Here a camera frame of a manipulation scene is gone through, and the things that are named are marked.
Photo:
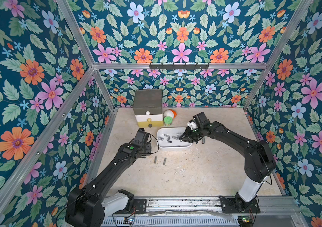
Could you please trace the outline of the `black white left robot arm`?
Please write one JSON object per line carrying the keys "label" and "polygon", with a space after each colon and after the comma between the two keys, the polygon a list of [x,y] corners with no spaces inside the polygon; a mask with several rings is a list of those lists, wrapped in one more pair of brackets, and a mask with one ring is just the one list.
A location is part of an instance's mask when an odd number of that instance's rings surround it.
{"label": "black white left robot arm", "polygon": [[81,189],[72,190],[68,196],[65,222],[73,227],[100,227],[105,218],[121,210],[130,210],[133,194],[119,190],[113,196],[106,195],[137,159],[153,154],[152,139],[145,129],[138,129],[135,137],[122,144],[111,162]]}

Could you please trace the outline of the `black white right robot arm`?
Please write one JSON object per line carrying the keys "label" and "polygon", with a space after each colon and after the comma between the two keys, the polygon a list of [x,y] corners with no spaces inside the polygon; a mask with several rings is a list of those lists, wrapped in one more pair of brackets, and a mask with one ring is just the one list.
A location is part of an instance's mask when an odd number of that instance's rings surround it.
{"label": "black white right robot arm", "polygon": [[243,213],[254,208],[258,191],[276,169],[277,163],[265,141],[255,141],[229,130],[222,123],[210,122],[204,112],[193,116],[179,140],[198,143],[205,137],[222,142],[244,157],[246,179],[230,203],[232,209]]}

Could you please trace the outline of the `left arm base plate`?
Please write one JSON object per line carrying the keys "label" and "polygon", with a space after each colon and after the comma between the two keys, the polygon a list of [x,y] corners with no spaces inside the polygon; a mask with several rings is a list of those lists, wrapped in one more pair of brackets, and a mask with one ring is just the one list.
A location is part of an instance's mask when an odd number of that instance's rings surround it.
{"label": "left arm base plate", "polygon": [[146,199],[133,199],[131,202],[128,202],[126,208],[116,212],[115,214],[145,214],[147,208]]}

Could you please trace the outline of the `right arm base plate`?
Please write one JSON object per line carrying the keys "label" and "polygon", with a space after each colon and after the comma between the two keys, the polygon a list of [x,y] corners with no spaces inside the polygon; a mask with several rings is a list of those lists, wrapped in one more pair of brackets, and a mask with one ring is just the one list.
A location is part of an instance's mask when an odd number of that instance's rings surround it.
{"label": "right arm base plate", "polygon": [[238,194],[234,198],[219,196],[223,214],[260,213],[259,198],[256,196],[250,202],[244,201]]}

